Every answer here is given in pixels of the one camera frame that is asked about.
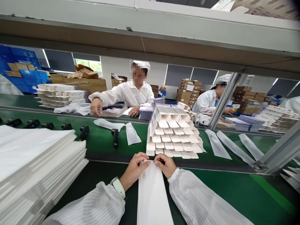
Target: striped sleeve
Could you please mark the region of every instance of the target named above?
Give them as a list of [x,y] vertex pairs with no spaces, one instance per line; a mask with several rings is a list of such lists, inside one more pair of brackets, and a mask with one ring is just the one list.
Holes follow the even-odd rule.
[[112,185],[100,182],[82,198],[49,216],[42,225],[117,225],[125,201]]
[[188,225],[253,225],[191,171],[177,168],[170,194]]

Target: hand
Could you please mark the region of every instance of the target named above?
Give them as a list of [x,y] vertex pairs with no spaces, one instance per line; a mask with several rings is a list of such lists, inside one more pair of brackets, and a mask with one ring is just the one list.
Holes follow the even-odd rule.
[[95,97],[92,101],[91,107],[90,107],[93,115],[101,116],[102,115],[102,102],[98,97]]
[[165,154],[157,155],[154,159],[154,164],[162,170],[167,179],[169,179],[176,170],[176,165],[173,159]]
[[141,161],[146,159],[149,159],[146,153],[139,152],[138,154],[134,154],[125,173],[119,179],[125,191],[127,191],[128,188],[130,188],[133,183],[138,180],[142,172],[150,165],[150,161],[148,161],[143,165],[138,166]]
[[226,107],[225,110],[224,110],[224,113],[225,113],[225,114],[230,114],[230,115],[232,115],[232,113],[233,113],[233,108]]
[[138,106],[132,108],[128,113],[128,115],[131,117],[138,116],[139,114],[140,114],[140,108]]

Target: wristwatch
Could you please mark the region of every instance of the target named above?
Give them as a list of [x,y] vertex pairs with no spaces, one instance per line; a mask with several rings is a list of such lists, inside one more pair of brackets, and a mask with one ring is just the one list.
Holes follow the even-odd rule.
[[125,198],[125,190],[119,181],[118,177],[115,177],[110,184],[115,188],[115,190],[122,196],[122,198]]

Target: worker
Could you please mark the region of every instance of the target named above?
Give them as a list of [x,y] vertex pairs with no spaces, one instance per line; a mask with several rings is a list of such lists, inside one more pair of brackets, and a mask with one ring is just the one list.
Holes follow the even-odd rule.
[[[225,74],[223,76],[218,77],[216,80],[216,85],[212,87],[209,91],[202,93],[198,97],[196,104],[192,109],[192,112],[214,113],[230,76],[231,74]],[[231,114],[232,112],[233,109],[230,107],[226,107],[224,110],[224,113]]]
[[93,115],[101,116],[102,107],[107,107],[122,101],[125,101],[128,107],[133,107],[128,113],[131,117],[139,115],[141,106],[151,106],[154,94],[151,86],[146,83],[147,75],[150,71],[150,64],[148,62],[134,60],[131,70],[131,81],[121,83],[111,90],[102,93],[95,92],[88,97],[92,102],[91,111]]
[[150,163],[158,166],[168,179],[171,197],[188,225],[253,225],[191,171],[177,168],[172,158],[159,154],[154,161],[138,166],[139,162],[146,159],[149,157],[145,153],[135,154],[122,177],[112,180],[113,185],[98,183],[94,190],[50,215],[42,225],[119,224],[125,212],[124,192],[138,180]]

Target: gray window blind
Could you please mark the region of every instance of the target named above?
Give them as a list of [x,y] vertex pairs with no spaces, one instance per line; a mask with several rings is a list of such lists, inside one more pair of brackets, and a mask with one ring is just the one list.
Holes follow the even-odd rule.
[[71,52],[61,52],[45,49],[45,54],[52,69],[67,72],[76,72]]
[[202,87],[204,87],[206,84],[213,84],[217,72],[217,70],[194,68],[191,81],[201,81]]
[[298,81],[278,79],[278,81],[269,90],[268,94],[281,95],[285,98],[297,83]]
[[168,65],[165,85],[178,87],[182,79],[190,79],[192,70],[192,67]]
[[73,53],[73,58],[76,58],[76,59],[85,59],[85,60],[92,60],[92,61],[98,61],[98,62],[100,62],[100,56],[98,56],[98,55]]

